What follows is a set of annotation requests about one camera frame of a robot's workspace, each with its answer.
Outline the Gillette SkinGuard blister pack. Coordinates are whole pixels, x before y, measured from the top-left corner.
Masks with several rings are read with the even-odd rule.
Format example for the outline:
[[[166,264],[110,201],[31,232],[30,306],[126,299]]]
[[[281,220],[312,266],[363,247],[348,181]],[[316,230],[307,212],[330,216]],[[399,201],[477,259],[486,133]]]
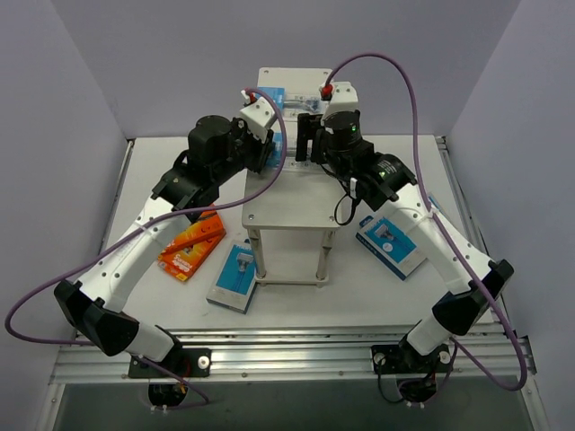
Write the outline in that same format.
[[[282,135],[280,132],[275,132],[273,139],[273,149],[268,157],[265,166],[269,168],[277,168],[279,166],[280,157],[283,148]],[[311,155],[308,154],[304,161],[298,162],[296,160],[296,142],[293,138],[287,139],[287,152],[286,160],[283,165],[284,172],[319,172],[320,166],[317,163],[312,163]]]

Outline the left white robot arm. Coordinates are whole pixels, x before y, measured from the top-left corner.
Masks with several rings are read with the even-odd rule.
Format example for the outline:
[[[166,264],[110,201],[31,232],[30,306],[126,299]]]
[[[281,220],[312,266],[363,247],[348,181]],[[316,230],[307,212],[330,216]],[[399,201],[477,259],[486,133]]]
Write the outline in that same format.
[[[153,187],[137,219],[124,233],[118,249],[75,282],[61,281],[54,289],[66,320],[105,355],[128,352],[144,356],[161,376],[181,365],[176,340],[166,330],[144,324],[124,313],[140,278],[169,243],[219,197],[219,188],[238,172],[259,173],[273,148],[276,116],[234,119],[218,115],[199,119],[188,134],[188,148]]]

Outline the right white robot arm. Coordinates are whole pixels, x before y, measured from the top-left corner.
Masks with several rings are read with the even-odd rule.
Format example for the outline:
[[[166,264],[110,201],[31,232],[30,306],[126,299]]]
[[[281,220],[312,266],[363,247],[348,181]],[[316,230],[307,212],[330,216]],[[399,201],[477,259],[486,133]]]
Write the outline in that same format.
[[[354,206],[382,210],[421,251],[446,293],[402,339],[399,359],[417,371],[453,335],[463,336],[500,296],[511,264],[477,250],[438,208],[424,199],[415,173],[393,154],[379,153],[360,132],[360,113],[297,117],[296,160],[309,160],[336,179]]]

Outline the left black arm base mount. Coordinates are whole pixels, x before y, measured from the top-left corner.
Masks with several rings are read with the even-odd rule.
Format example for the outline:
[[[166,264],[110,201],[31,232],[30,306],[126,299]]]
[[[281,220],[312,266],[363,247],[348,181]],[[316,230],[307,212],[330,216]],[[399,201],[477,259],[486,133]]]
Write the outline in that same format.
[[[171,352],[159,365],[172,374],[183,378],[209,377],[212,351],[206,347],[182,347]],[[132,379],[167,378],[168,374],[131,357],[128,377]]]

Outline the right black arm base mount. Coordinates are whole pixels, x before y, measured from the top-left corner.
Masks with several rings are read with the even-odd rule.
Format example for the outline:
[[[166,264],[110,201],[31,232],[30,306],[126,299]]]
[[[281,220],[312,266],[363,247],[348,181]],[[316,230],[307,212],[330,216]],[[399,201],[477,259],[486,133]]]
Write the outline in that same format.
[[[408,345],[399,344],[372,345],[370,351],[374,373],[382,375],[445,373],[451,360],[446,344],[426,356]]]

